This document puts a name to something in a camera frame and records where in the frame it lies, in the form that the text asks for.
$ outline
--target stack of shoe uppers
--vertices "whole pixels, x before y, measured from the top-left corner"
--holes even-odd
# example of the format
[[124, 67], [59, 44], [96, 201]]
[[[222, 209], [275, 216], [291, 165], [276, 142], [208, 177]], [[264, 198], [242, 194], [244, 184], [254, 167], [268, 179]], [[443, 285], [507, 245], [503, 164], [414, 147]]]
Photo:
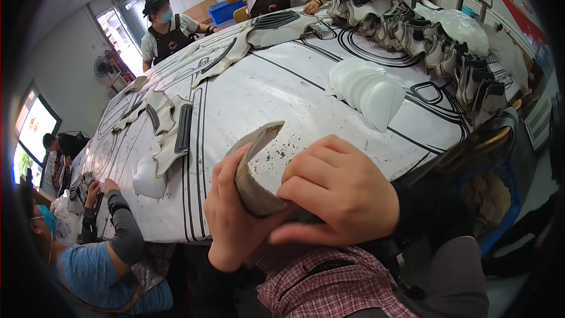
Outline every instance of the stack of shoe uppers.
[[327, 13], [335, 21], [358, 26], [360, 35], [383, 48], [411, 57], [423, 54], [426, 68], [451, 79], [457, 101], [478, 127], [506, 107], [504, 84], [494, 79], [485, 57], [470, 54], [466, 42], [451, 39], [441, 23], [417, 14], [415, 5], [415, 0], [332, 0]]

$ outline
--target black apron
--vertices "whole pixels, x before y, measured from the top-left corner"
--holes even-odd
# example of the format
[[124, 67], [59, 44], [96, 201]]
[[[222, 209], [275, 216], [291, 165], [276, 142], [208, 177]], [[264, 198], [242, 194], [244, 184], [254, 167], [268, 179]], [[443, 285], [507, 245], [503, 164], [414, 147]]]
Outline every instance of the black apron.
[[290, 0], [256, 0], [249, 15], [251, 18], [290, 9]]
[[176, 28], [173, 31], [169, 31], [164, 35], [155, 31], [153, 27], [149, 27], [147, 29], [147, 31], [149, 31], [157, 41], [158, 56], [155, 57], [155, 59], [153, 59], [153, 66], [159, 64], [162, 60], [166, 59], [168, 56], [172, 55], [175, 52], [180, 51], [184, 47], [196, 41], [194, 39], [193, 34], [190, 34], [189, 37], [187, 37], [180, 30], [179, 14], [175, 14], [175, 25]]

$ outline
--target cardboard box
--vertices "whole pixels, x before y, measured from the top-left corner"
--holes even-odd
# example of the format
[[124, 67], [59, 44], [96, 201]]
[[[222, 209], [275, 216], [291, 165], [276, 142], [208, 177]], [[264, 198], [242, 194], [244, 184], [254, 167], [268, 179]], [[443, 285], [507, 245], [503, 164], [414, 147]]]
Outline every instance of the cardboard box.
[[183, 14], [193, 18], [201, 24], [209, 24], [213, 20], [212, 17], [208, 14], [208, 10], [210, 9], [210, 6], [214, 5], [215, 3], [216, 0], [205, 0], [183, 12]]

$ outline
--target blue shirt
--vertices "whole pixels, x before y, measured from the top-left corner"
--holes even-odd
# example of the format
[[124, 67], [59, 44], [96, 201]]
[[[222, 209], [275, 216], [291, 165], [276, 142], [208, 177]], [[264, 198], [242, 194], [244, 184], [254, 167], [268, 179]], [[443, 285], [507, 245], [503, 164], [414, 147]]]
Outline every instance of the blue shirt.
[[[67, 285], [59, 272], [59, 261]], [[121, 279], [109, 257], [104, 242], [98, 244], [68, 247], [57, 258], [55, 277], [82, 301], [96, 308], [118, 311], [132, 299], [136, 290], [133, 274], [127, 273]], [[173, 306], [173, 296], [166, 280], [140, 295], [127, 314], [150, 314], [165, 311]]]

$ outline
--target blue plastic crate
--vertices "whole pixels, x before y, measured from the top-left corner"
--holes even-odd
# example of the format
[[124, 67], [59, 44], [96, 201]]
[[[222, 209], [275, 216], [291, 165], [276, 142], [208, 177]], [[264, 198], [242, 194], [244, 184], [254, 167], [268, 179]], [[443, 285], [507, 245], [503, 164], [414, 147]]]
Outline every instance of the blue plastic crate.
[[[492, 163], [487, 163], [476, 170], [463, 173], [457, 181], [456, 192], [459, 196], [461, 196], [461, 186], [464, 182], [491, 167], [493, 167]], [[506, 161], [502, 166], [495, 168], [494, 173], [496, 173], [496, 175], [503, 181], [505, 187], [507, 187], [510, 192], [510, 209], [508, 209], [508, 212], [504, 215], [504, 218], [497, 229], [480, 235], [477, 238], [478, 246], [481, 248], [481, 256], [485, 255], [491, 249], [493, 244], [498, 241], [500, 236], [502, 236], [502, 234], [506, 232], [506, 230], [509, 229], [514, 222], [516, 222], [521, 210], [520, 194], [518, 193], [516, 177], [514, 176], [510, 162]]]
[[233, 4], [228, 4], [223, 1], [221, 3], [211, 5], [208, 10], [208, 14], [210, 14], [212, 20], [214, 20], [214, 23], [217, 25], [231, 20], [233, 18], [233, 12], [242, 6], [244, 6], [242, 1], [237, 1]]

